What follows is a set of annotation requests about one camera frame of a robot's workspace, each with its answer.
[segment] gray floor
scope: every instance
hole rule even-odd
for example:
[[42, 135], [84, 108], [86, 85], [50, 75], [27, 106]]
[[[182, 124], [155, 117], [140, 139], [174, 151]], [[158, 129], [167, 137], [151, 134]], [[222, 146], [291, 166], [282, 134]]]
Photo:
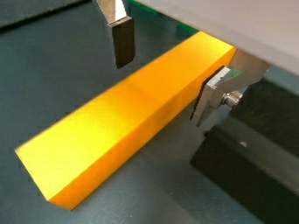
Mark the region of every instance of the gray floor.
[[43, 13], [76, 4], [83, 0], [2, 0], [0, 1], [0, 28], [19, 24]]
[[134, 8], [136, 59], [114, 67], [91, 3], [0, 35], [0, 223], [262, 223], [191, 167], [203, 131], [192, 105], [72, 211], [47, 203], [15, 148], [186, 38], [176, 22]]

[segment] white panel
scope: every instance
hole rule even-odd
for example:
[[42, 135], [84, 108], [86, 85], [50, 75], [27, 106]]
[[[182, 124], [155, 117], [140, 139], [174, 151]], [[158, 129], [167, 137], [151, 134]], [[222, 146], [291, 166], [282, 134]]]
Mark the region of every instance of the white panel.
[[299, 75], [298, 0], [138, 0]]

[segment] metal clamp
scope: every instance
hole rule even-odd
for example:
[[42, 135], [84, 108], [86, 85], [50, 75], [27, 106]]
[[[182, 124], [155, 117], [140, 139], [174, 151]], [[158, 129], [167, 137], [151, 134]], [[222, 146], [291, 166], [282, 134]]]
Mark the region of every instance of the metal clamp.
[[136, 56], [135, 20], [127, 15], [128, 0], [92, 0], [107, 21], [107, 34], [114, 46], [116, 68], [126, 66]]
[[191, 120], [198, 126], [220, 105], [227, 104], [234, 108], [239, 104], [242, 93], [236, 90], [260, 81], [270, 64], [238, 50], [230, 67], [223, 66], [202, 85], [191, 114]]

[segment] yellow block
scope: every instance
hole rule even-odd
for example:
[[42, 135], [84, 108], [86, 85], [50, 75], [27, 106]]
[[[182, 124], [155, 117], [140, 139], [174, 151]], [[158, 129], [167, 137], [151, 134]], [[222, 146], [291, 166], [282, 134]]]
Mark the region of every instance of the yellow block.
[[192, 102], [235, 50], [199, 32], [19, 147], [50, 202], [75, 208]]

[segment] orange block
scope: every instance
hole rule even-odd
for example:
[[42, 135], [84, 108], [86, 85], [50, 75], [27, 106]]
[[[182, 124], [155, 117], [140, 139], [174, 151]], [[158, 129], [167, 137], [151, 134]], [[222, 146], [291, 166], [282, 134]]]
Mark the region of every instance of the orange block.
[[192, 102], [235, 50], [199, 32], [19, 147], [50, 202], [75, 208]]

